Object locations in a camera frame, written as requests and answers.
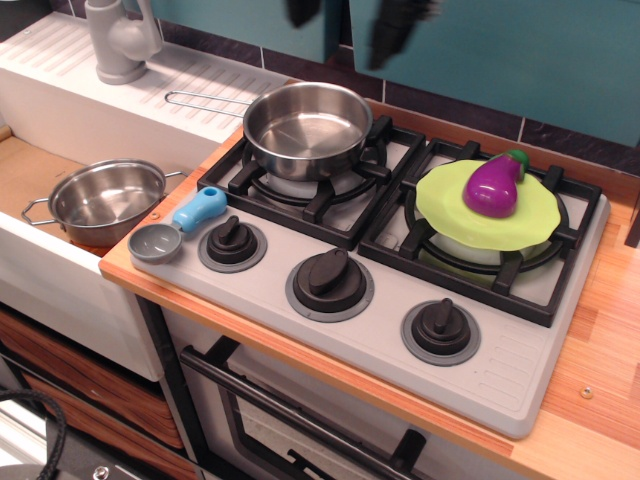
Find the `purple eggplant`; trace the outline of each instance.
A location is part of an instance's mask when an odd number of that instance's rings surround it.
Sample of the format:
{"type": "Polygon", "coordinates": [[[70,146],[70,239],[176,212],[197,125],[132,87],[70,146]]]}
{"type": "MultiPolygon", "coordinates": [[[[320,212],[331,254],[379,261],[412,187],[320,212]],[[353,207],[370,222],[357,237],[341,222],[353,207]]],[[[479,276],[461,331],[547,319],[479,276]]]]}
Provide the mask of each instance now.
{"type": "Polygon", "coordinates": [[[516,211],[517,183],[524,180],[529,157],[522,150],[496,155],[479,167],[467,182],[462,199],[474,212],[493,218],[506,218],[516,211]]]}

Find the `blue handle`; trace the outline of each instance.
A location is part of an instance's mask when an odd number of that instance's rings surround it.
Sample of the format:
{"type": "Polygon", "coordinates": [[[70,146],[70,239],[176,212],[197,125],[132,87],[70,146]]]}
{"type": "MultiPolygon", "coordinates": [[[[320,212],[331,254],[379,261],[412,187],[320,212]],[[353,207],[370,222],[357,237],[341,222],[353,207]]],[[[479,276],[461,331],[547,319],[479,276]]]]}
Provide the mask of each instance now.
{"type": "Polygon", "coordinates": [[[185,233],[193,232],[203,221],[222,215],[226,208],[225,193],[219,188],[205,187],[173,214],[173,223],[185,233]]]}

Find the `gray faucet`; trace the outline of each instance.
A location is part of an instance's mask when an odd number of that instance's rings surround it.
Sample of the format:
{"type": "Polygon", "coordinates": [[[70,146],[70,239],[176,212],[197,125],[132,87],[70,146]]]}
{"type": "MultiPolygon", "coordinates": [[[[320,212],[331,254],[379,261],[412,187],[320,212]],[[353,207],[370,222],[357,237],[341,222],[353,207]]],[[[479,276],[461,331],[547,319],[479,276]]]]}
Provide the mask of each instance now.
{"type": "Polygon", "coordinates": [[[151,0],[137,0],[142,21],[129,20],[122,0],[87,0],[85,10],[96,53],[98,78],[122,85],[146,72],[145,61],[162,49],[151,0]]]}

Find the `sink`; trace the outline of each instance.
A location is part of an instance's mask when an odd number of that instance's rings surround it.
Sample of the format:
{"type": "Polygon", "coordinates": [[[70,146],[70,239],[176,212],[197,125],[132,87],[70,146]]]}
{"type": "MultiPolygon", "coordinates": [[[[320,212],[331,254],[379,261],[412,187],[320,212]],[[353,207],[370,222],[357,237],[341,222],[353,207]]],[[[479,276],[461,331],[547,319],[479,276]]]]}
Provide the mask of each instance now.
{"type": "Polygon", "coordinates": [[[134,295],[101,276],[94,252],[22,221],[18,197],[46,197],[74,169],[111,158],[189,173],[242,120],[168,104],[166,92],[252,100],[286,78],[171,44],[126,85],[101,82],[96,63],[86,21],[59,13],[0,43],[0,118],[17,137],[0,149],[11,186],[0,188],[0,302],[157,381],[162,365],[134,295]]]}
{"type": "Polygon", "coordinates": [[[127,85],[102,83],[96,64],[86,20],[44,17],[0,43],[0,115],[16,137],[81,164],[128,157],[190,172],[242,120],[167,104],[168,91],[252,100],[287,80],[173,44],[127,85]]]}

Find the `teal wall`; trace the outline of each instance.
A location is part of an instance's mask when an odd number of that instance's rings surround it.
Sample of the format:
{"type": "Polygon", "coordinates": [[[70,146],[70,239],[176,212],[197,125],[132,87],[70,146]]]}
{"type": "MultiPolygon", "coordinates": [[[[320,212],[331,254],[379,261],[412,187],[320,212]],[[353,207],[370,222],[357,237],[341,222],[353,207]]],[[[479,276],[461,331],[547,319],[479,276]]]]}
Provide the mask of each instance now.
{"type": "MultiPolygon", "coordinates": [[[[138,10],[135,0],[124,0],[138,10]]],[[[154,16],[172,23],[317,62],[337,48],[341,0],[323,0],[321,11],[299,29],[287,18],[286,0],[152,0],[154,16]]]]}
{"type": "Polygon", "coordinates": [[[629,146],[640,141],[640,0],[445,0],[385,68],[377,1],[350,0],[356,70],[629,146]]]}

